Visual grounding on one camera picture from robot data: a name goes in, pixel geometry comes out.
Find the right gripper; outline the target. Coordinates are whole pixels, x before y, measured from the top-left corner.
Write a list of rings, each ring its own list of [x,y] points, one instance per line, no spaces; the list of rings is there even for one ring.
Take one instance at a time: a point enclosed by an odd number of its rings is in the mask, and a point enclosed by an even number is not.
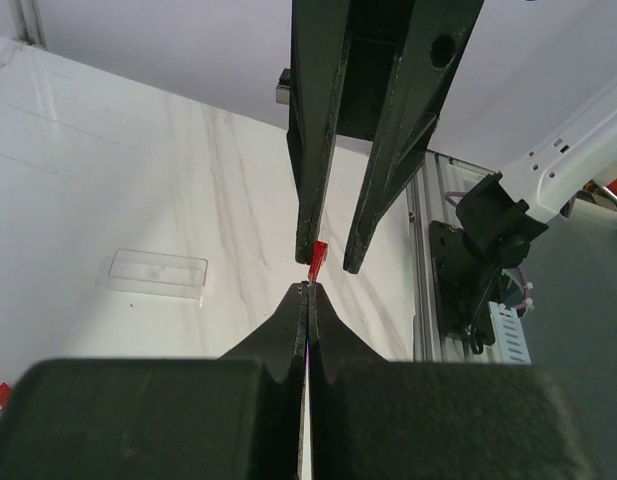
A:
[[[311,261],[318,240],[338,133],[372,141],[343,259],[345,271],[360,271],[379,221],[423,164],[482,7],[416,1],[407,25],[359,24],[351,44],[348,1],[292,3],[287,143],[298,263]]]

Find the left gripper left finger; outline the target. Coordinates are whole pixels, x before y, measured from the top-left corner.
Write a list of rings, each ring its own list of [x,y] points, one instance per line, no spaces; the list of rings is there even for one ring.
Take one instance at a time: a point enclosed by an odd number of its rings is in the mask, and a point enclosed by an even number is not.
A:
[[[293,283],[271,316],[220,360],[256,361],[276,383],[289,383],[304,369],[307,320],[308,283]]]

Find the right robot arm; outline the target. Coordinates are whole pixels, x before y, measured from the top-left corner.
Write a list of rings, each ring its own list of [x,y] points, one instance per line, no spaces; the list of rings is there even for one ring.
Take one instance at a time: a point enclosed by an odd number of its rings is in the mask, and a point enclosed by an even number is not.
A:
[[[617,1],[295,1],[287,144],[301,264],[340,136],[371,145],[350,273],[427,151],[495,171],[545,224],[617,162]]]

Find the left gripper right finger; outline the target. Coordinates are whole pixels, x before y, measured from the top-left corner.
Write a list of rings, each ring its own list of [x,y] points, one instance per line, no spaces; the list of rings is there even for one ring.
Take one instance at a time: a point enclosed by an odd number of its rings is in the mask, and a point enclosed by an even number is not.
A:
[[[308,286],[308,358],[313,385],[333,384],[349,362],[386,362],[337,315],[324,287]]]

